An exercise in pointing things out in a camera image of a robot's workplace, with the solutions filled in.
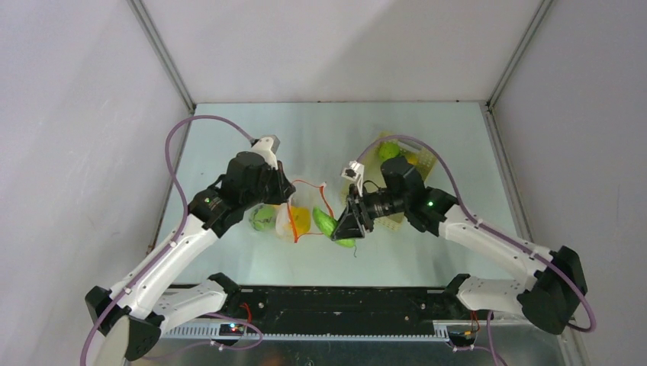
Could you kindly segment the green watermelon toy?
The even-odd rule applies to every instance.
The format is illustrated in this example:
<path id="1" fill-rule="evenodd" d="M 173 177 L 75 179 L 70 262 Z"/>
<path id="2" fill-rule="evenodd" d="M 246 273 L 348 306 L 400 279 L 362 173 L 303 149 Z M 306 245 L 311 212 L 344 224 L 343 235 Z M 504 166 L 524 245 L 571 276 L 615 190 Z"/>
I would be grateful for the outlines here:
<path id="1" fill-rule="evenodd" d="M 261 204 L 249 216 L 252 228 L 259 232 L 275 229 L 276 208 L 272 205 Z"/>

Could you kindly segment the green bitter gourd toy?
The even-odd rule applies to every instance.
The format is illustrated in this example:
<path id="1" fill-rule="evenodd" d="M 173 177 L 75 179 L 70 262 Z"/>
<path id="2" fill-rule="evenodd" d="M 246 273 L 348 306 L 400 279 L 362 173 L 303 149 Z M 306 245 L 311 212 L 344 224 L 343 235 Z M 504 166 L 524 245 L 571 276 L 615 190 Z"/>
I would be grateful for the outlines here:
<path id="1" fill-rule="evenodd" d="M 312 218 L 319 231 L 338 246 L 345 248 L 353 248 L 356 246 L 356 241 L 354 239 L 332 239 L 333 231 L 337 228 L 337 222 L 328 213 L 323 212 L 319 207 L 313 208 Z"/>

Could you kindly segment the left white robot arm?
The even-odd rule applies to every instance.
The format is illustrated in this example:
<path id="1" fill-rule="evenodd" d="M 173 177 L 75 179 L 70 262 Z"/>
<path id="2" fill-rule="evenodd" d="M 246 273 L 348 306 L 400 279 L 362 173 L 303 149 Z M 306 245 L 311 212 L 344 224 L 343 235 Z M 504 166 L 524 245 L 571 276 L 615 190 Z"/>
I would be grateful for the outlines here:
<path id="1" fill-rule="evenodd" d="M 240 286 L 225 274 L 165 297 L 181 272 L 258 204 L 283 204 L 295 192 L 270 149 L 237 153 L 215 183 L 185 202 L 179 225 L 133 271 L 108 289 L 85 296 L 104 341 L 96 365 L 122 365 L 145 356 L 161 335 L 208 313 L 232 317 L 241 308 Z"/>

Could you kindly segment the clear zip top bag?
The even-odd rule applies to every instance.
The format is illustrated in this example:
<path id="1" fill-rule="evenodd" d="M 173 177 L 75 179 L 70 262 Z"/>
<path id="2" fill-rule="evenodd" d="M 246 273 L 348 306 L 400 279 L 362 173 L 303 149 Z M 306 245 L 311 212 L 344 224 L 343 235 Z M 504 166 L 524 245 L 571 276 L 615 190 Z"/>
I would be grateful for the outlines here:
<path id="1" fill-rule="evenodd" d="M 334 212 L 326 197 L 327 183 L 313 183 L 296 178 L 295 187 L 286 203 L 275 205 L 275 233 L 278 238 L 297 243 L 304 236 L 322 235 L 313 218 L 313 209 L 319 208 L 333 217 Z"/>

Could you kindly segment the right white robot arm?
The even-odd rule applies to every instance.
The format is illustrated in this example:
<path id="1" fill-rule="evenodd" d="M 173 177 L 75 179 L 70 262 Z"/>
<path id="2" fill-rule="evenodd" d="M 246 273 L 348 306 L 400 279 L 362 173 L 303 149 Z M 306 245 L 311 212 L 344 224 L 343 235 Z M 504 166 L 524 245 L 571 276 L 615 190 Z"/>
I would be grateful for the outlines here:
<path id="1" fill-rule="evenodd" d="M 491 280 L 458 274 L 446 287 L 443 306 L 455 319 L 473 310 L 524 316 L 536 328 L 560 335 L 584 304 L 587 283 L 579 255 L 567 246 L 553 251 L 508 236 L 470 213 L 454 194 L 427 187 L 404 157 L 381 164 L 382 188 L 363 188 L 364 165 L 351 161 L 341 175 L 349 180 L 346 208 L 330 235 L 333 241 L 363 239 L 378 218 L 403 214 L 422 233 L 449 240 L 489 258 L 509 274 Z"/>

